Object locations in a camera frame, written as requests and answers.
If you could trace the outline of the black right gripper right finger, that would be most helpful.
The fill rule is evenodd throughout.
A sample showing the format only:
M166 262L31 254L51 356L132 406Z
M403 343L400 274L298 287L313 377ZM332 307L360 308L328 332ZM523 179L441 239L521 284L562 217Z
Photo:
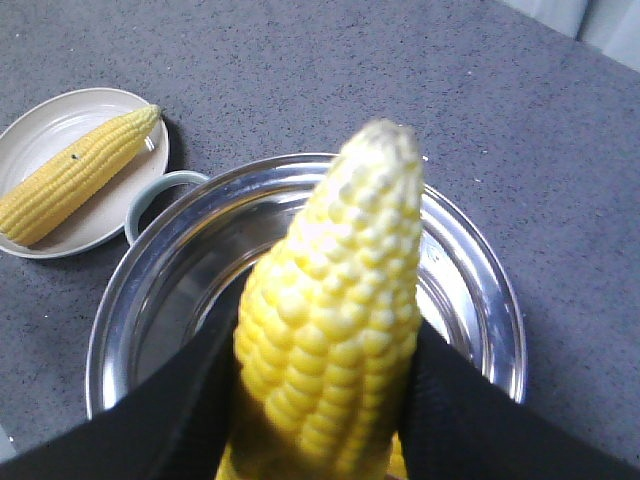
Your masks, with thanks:
M411 479L636 479L491 384L429 324L417 337L399 438Z

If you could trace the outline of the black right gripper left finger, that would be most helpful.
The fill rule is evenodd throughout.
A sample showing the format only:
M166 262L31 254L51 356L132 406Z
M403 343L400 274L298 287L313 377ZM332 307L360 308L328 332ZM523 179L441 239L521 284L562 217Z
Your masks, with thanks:
M208 319L114 407L2 463L2 478L214 478L232 418L236 322Z

